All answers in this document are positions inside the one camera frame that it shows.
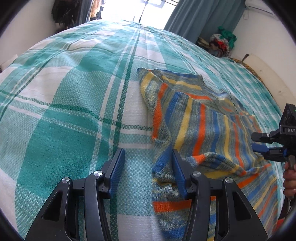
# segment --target green and white checkered blanket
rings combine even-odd
[[[139,67],[201,74],[208,87],[240,100],[262,131],[278,127],[280,110],[260,81],[175,34],[127,21],[92,21],[56,34],[0,74],[0,207],[23,237],[61,178],[86,177],[122,147],[117,197],[106,202],[112,238],[162,239]],[[280,212],[282,168],[272,166]]]

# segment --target gray curtain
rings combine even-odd
[[[165,30],[195,43],[199,36],[206,41],[223,26],[233,31],[246,6],[245,0],[180,0]]]

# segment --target person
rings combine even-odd
[[[296,194],[296,164],[293,170],[289,170],[289,164],[286,162],[284,168],[284,195],[286,197],[293,197]]]

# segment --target white air conditioner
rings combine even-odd
[[[262,0],[246,0],[245,5],[249,10],[278,19],[273,11]]]

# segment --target beige headboard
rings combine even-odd
[[[256,55],[250,54],[243,62],[249,65],[262,79],[281,111],[284,111],[286,103],[296,105],[296,98],[289,88],[276,72],[264,63],[262,59]]]

